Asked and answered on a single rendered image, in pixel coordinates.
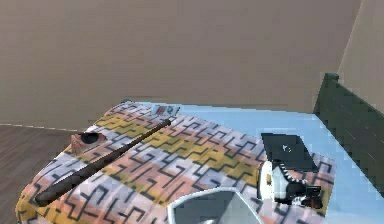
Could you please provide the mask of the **bed with patterned quilt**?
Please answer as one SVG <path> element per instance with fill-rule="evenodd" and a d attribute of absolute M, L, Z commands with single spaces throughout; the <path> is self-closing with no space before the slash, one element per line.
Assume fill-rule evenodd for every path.
<path fill-rule="evenodd" d="M 124 101 L 85 132 L 107 141 L 80 155 L 70 145 L 24 188 L 18 224 L 168 224 L 167 206 L 181 196 L 217 187 L 236 188 L 264 224 L 384 224 L 384 115 L 325 75 L 310 114 L 250 109 L 180 108 L 152 114 L 155 104 Z M 38 193 L 129 144 L 164 120 L 171 125 L 45 207 Z M 262 133 L 297 135 L 317 172 L 289 170 L 320 186 L 323 207 L 314 209 L 258 198 L 259 169 L 267 159 Z"/>

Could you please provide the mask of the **black open laptop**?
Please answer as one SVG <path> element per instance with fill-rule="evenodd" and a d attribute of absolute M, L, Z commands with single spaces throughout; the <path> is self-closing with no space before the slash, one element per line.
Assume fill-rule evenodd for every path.
<path fill-rule="evenodd" d="M 280 161 L 288 170 L 317 172 L 307 147 L 297 135 L 262 133 L 262 141 L 269 161 Z"/>

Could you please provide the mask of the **pale grey bowl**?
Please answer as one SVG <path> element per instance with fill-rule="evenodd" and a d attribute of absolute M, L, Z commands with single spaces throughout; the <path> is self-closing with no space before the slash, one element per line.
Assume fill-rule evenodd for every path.
<path fill-rule="evenodd" d="M 168 224 L 264 224 L 256 210 L 233 187 L 184 195 L 167 206 Z"/>

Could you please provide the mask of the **small white printed card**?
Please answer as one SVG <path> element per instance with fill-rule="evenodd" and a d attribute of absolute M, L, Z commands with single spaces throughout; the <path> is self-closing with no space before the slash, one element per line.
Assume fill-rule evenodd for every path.
<path fill-rule="evenodd" d="M 178 106 L 172 105 L 154 105 L 152 107 L 152 114 L 157 116 L 175 116 L 179 112 Z"/>

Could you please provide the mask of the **pink box with black hole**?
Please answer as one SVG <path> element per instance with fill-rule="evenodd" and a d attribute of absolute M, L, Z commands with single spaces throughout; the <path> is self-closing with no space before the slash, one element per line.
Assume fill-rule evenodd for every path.
<path fill-rule="evenodd" d="M 99 146 L 107 141 L 102 133 L 83 132 L 71 136 L 70 152 L 80 155 L 92 148 Z"/>

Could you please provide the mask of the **dark brown baseball bat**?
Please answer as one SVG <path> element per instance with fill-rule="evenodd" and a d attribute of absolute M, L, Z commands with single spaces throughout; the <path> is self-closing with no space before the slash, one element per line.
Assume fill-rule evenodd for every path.
<path fill-rule="evenodd" d="M 87 166 L 81 168 L 80 170 L 74 172 L 70 176 L 67 176 L 66 178 L 47 187 L 44 191 L 36 195 L 35 202 L 40 207 L 45 207 L 49 205 L 53 201 L 63 196 L 68 191 L 80 185 L 82 182 L 90 178 L 92 175 L 96 174 L 105 166 L 108 166 L 113 161 L 117 160 L 119 157 L 121 157 L 123 154 L 125 154 L 127 151 L 129 151 L 131 148 L 133 148 L 134 146 L 136 146 L 146 138 L 150 137 L 151 135 L 161 130 L 162 128 L 170 125 L 171 125 L 171 121 L 169 119 L 164 120 L 163 122 L 158 124 L 156 127 L 152 128 L 151 130 L 147 131 L 146 133 L 132 140 L 129 144 L 126 144 L 114 150 L 113 152 L 107 154 L 106 156 L 103 156 L 97 161 L 90 163 Z"/>

